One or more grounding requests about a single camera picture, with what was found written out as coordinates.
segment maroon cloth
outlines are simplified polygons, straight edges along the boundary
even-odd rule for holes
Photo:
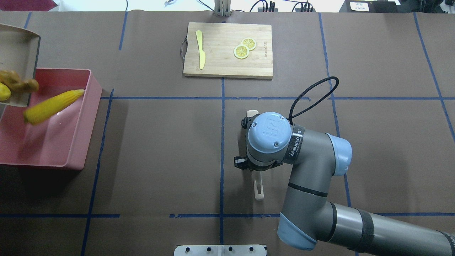
[[[56,6],[52,0],[0,0],[0,10],[49,11]]]

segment cutting board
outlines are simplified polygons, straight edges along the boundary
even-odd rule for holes
[[[206,53],[203,69],[199,68],[197,30],[202,31],[202,49]],[[256,48],[247,58],[237,59],[234,48],[246,37],[256,40]],[[185,76],[273,78],[271,25],[190,22],[187,39],[183,65]]]

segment robotic arm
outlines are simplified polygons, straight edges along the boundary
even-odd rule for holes
[[[240,169],[292,164],[280,213],[279,238],[314,249],[318,240],[379,256],[455,256],[455,236],[327,201],[332,176],[343,176],[352,149],[345,139],[305,129],[274,112],[250,110],[242,120],[247,156]]]

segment white sticker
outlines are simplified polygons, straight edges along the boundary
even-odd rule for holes
[[[369,11],[368,3],[349,2],[349,4],[351,5],[351,10]]]

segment pink box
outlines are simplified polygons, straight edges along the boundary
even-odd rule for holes
[[[87,69],[38,68],[40,90],[30,106],[60,93],[85,89],[82,98],[47,121],[24,123],[25,108],[6,106],[0,118],[0,164],[45,169],[84,168],[102,88]]]

